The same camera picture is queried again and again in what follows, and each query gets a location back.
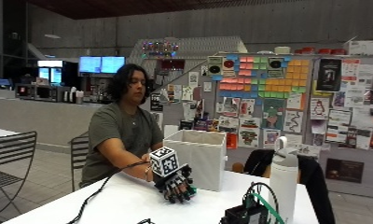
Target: gray t-shirt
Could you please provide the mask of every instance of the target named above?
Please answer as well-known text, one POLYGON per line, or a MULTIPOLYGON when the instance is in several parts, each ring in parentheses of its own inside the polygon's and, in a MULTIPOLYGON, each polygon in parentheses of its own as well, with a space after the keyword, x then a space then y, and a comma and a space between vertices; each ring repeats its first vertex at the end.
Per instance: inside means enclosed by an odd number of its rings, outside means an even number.
POLYGON ((153 115, 139 108, 131 117, 116 103, 104 105, 93 114, 88 127, 88 154, 83 169, 83 183, 91 184, 113 172, 117 167, 103 156, 96 146, 109 138, 119 138, 125 150, 137 157, 148 152, 154 144, 162 141, 162 133, 153 115))

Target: robotic hand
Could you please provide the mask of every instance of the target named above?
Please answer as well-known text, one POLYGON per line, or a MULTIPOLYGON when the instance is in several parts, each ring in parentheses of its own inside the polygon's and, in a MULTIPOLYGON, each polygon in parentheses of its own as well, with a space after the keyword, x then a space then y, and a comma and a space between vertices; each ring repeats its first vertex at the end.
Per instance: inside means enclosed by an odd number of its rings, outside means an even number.
POLYGON ((189 201, 196 194, 196 189, 190 186, 193 179, 189 177, 192 172, 189 165, 178 166, 177 154, 168 147, 152 152, 149 157, 154 187, 162 193, 164 199, 170 203, 176 203, 176 200, 181 203, 184 200, 189 201))

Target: long dark hair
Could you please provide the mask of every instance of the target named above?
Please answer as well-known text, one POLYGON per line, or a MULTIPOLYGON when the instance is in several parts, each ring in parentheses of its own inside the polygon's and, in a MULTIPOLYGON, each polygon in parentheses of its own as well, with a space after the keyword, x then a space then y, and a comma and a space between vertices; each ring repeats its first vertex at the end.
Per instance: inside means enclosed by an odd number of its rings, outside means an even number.
POLYGON ((139 66, 133 63, 128 63, 117 70, 117 73, 113 76, 113 78, 111 79, 109 84, 108 84, 108 94, 111 95, 112 100, 115 102, 121 100, 123 96, 128 92, 131 78, 135 74, 135 71, 143 72, 144 78, 145 78, 145 94, 144 94, 144 98, 141 99, 140 104, 144 104, 146 98, 149 97, 150 91, 146 86, 146 83, 149 81, 148 73, 141 66, 139 66))

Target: black and white patterned cube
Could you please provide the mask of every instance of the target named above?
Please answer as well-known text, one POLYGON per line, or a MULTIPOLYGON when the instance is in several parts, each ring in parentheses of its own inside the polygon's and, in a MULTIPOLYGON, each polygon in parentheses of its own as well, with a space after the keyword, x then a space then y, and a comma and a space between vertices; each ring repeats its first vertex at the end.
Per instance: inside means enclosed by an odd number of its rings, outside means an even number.
POLYGON ((152 171, 161 177, 168 176, 177 168, 177 154, 168 148, 162 147, 149 154, 152 171))

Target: man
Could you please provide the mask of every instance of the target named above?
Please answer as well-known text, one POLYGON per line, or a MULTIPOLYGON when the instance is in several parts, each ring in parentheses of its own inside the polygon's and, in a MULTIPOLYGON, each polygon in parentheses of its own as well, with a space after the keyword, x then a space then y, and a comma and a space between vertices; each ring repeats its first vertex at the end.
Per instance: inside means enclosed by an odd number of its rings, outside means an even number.
MULTIPOLYGON (((162 133, 153 116, 140 109, 149 96, 145 70, 127 64, 108 86, 115 102, 92 116, 88 127, 89 151, 83 169, 81 188, 139 161, 148 160, 148 149, 162 147, 162 133)), ((123 171, 148 182, 153 180, 149 163, 123 171)))

